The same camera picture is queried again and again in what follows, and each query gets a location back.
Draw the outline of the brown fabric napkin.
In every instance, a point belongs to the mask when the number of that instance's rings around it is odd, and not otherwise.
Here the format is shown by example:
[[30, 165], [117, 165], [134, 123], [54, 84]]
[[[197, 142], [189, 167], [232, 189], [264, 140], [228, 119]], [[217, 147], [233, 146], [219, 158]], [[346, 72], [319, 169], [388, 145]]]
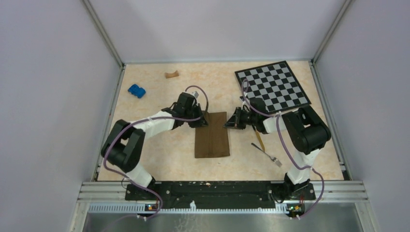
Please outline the brown fabric napkin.
[[228, 131], [224, 127], [226, 112], [206, 113], [208, 125], [195, 129], [194, 157], [223, 158], [230, 156]]

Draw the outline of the green wooden handled knife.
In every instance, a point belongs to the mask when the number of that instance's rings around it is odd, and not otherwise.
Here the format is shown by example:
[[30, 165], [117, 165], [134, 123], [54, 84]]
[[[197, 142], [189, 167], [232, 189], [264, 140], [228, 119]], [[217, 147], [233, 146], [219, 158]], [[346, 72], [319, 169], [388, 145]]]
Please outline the green wooden handled knife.
[[265, 151], [265, 146], [264, 146], [263, 140], [262, 140], [262, 138], [261, 138], [261, 136], [260, 136], [260, 133], [257, 131], [257, 129], [256, 129], [255, 126], [252, 126], [252, 128], [253, 128], [253, 130], [254, 130], [254, 132], [255, 132], [255, 135], [256, 135], [256, 137], [257, 137], [257, 139], [258, 139], [258, 142], [259, 142], [259, 144], [260, 144], [260, 148], [261, 148], [261, 150], [264, 152], [264, 151]]

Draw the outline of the silver metal fork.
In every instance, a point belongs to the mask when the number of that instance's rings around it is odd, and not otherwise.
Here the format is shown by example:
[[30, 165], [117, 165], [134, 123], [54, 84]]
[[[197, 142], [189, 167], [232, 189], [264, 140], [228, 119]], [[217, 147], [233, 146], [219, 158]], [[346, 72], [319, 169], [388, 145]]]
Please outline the silver metal fork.
[[279, 160], [278, 158], [267, 154], [265, 151], [263, 151], [260, 147], [258, 147], [258, 146], [257, 146], [256, 144], [254, 144], [254, 143], [251, 143], [251, 145], [252, 145], [253, 147], [255, 147], [256, 149], [258, 149], [259, 151], [261, 151], [261, 152], [262, 152], [263, 154], [265, 154], [266, 156], [268, 156], [269, 159], [270, 159], [272, 162], [274, 162], [278, 167], [282, 167], [282, 163], [280, 162], [280, 160]]

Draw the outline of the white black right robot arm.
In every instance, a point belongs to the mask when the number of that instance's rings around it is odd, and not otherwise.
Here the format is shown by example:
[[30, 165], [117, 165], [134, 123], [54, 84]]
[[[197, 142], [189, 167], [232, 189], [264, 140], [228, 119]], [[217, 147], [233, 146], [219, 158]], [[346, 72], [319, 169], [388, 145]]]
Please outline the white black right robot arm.
[[331, 132], [311, 106], [270, 116], [262, 99], [245, 100], [224, 124], [224, 128], [243, 130], [247, 125], [262, 134], [278, 133], [292, 167], [285, 174], [283, 192], [297, 199], [310, 181], [310, 171], [320, 150], [331, 139]]

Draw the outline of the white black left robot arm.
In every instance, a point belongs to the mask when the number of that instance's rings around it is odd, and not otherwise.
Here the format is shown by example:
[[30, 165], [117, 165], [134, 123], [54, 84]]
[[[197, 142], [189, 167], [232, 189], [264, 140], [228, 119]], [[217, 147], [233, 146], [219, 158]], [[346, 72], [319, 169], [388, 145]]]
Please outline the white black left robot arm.
[[191, 128], [207, 126], [198, 93], [182, 92], [170, 107], [161, 109], [153, 116], [134, 122], [123, 119], [114, 123], [101, 149], [103, 164], [118, 167], [126, 178], [136, 183], [137, 194], [144, 200], [155, 194], [153, 176], [140, 162], [145, 140], [165, 131], [174, 130], [184, 123]]

